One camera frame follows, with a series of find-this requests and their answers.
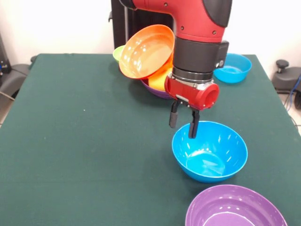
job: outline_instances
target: green bowl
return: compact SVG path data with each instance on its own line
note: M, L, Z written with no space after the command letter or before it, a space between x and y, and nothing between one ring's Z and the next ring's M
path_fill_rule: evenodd
M113 51L113 57L117 61L117 63L119 63L123 49L124 49L124 46L119 46L118 48L116 48Z

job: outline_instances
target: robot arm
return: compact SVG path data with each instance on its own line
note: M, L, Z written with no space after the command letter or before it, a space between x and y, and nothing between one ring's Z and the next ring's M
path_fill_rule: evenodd
M133 10L143 9L171 14L176 23L173 73L165 89L175 99L170 126L175 127L177 108L192 109L189 137L195 138L199 111L211 108L219 95L213 71L221 68L229 43L222 41L228 26L232 0L120 0Z

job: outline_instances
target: blue cable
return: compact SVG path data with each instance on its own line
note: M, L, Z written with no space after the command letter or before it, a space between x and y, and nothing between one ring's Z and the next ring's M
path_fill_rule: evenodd
M299 76L299 78L298 78L298 80L297 80L295 86L293 87L293 89L292 89L291 92L290 92L290 106L289 106L289 108L287 109L287 111L289 111L289 110L291 109L291 107L292 107L292 104L293 104L293 93L294 93L294 91L297 89L297 87L298 87L298 85L300 84L300 82L301 82L301 75Z

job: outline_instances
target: tabletop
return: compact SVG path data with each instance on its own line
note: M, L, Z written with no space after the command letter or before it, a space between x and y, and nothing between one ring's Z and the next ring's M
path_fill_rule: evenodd
M268 198L301 224L301 138L255 55L201 120L245 140L245 167L222 184ZM39 55L0 129L0 219L6 226L183 226L205 188L171 150L171 100L124 77L111 55ZM177 128L191 121L180 107Z

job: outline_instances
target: blue bowl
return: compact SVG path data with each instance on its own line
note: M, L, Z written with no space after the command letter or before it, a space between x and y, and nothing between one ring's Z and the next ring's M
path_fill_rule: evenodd
M248 150L241 136L212 121L200 121L197 137L188 137L190 125L174 135L172 148L179 165L191 178L204 183L226 180L246 164Z
M246 78L252 62L245 56L228 53L223 68L216 69L214 75L225 83L238 83Z

